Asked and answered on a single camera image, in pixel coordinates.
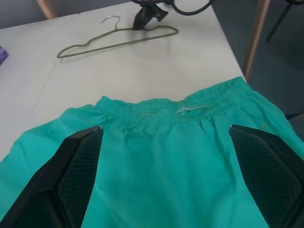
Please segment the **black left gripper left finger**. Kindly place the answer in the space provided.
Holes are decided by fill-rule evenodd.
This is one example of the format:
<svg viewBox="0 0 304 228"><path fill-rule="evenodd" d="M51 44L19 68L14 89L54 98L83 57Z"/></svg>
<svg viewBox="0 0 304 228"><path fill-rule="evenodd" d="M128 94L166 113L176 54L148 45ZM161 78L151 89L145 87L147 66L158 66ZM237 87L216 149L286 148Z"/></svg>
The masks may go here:
<svg viewBox="0 0 304 228"><path fill-rule="evenodd" d="M91 198L104 130L94 126L67 137L29 180L2 228L79 228Z"/></svg>

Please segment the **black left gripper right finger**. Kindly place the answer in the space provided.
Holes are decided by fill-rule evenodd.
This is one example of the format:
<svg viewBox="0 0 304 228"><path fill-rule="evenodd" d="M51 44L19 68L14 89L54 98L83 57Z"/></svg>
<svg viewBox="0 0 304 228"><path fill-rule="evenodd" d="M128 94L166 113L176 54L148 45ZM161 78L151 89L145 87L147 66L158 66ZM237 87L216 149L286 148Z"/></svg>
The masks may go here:
<svg viewBox="0 0 304 228"><path fill-rule="evenodd" d="M279 136L232 125L243 180L270 228L304 226L304 161Z"/></svg>

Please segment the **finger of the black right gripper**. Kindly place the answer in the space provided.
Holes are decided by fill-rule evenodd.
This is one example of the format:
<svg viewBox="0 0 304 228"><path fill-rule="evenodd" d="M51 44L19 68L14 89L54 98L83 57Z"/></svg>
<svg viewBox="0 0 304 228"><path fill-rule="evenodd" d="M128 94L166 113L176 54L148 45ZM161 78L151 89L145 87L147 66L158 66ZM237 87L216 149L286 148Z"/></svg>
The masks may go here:
<svg viewBox="0 0 304 228"><path fill-rule="evenodd" d="M142 14L138 14L135 16L133 22L133 30L141 30L145 27L145 19Z"/></svg>
<svg viewBox="0 0 304 228"><path fill-rule="evenodd" d="M140 24L146 26L153 18L153 10L151 8L142 8L140 12Z"/></svg>

